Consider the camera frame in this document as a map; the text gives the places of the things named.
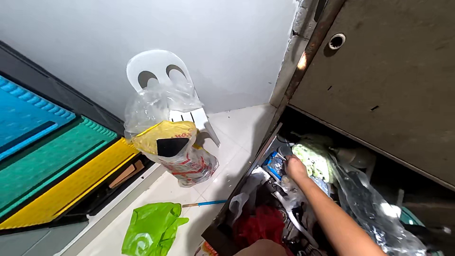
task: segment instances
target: foam mat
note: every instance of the foam mat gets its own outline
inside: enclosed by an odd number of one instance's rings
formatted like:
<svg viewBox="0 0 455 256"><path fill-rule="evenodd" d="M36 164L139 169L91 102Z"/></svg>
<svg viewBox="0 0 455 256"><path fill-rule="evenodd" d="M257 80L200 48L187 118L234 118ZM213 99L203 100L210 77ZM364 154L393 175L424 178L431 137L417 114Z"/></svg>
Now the foam mat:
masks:
<svg viewBox="0 0 455 256"><path fill-rule="evenodd" d="M75 117L74 113L0 76L0 160Z"/></svg>
<svg viewBox="0 0 455 256"><path fill-rule="evenodd" d="M121 138L1 223L0 229L26 227L54 220L138 153Z"/></svg>
<svg viewBox="0 0 455 256"><path fill-rule="evenodd" d="M116 139L115 132L80 117L0 163L0 217Z"/></svg>

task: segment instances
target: red cloth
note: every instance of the red cloth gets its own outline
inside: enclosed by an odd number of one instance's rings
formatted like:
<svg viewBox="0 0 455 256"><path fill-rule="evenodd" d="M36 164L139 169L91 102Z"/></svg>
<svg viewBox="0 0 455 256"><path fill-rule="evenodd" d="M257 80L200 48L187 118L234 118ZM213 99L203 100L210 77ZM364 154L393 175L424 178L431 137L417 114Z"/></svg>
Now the red cloth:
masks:
<svg viewBox="0 0 455 256"><path fill-rule="evenodd" d="M238 246L246 248L259 239L283 245L283 216L277 209L261 205L256 208L256 216L243 213L233 225L234 240Z"/></svg>

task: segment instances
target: chair backrest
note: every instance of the chair backrest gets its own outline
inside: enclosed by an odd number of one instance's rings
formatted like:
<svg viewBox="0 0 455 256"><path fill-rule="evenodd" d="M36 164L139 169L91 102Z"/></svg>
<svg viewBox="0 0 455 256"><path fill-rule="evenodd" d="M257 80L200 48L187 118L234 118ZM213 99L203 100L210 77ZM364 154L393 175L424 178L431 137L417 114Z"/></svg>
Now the chair backrest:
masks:
<svg viewBox="0 0 455 256"><path fill-rule="evenodd" d="M177 55L165 50L150 50L137 54L126 65L126 76L138 92L147 86L150 78L157 79L160 84L170 84L169 72L173 69L181 72L188 83L193 84L183 61Z"/></svg>

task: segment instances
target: green foam mat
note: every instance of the green foam mat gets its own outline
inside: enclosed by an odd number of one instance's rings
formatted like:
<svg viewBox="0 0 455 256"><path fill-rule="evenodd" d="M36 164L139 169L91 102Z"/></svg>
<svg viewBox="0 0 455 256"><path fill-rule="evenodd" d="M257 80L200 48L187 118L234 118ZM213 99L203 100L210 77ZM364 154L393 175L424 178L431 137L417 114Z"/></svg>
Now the green foam mat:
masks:
<svg viewBox="0 0 455 256"><path fill-rule="evenodd" d="M115 138L115 132L80 117L3 160L0 163L0 217L52 181L68 174L78 163Z"/></svg>

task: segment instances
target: yellow foam mat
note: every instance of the yellow foam mat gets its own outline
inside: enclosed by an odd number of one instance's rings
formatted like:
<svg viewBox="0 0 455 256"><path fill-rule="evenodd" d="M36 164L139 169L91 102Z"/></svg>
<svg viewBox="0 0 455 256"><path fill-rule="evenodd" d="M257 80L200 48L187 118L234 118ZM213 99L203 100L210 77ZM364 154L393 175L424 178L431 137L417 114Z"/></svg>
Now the yellow foam mat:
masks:
<svg viewBox="0 0 455 256"><path fill-rule="evenodd" d="M138 153L139 151L121 138L63 181L3 221L0 224L0 230L52 221Z"/></svg>

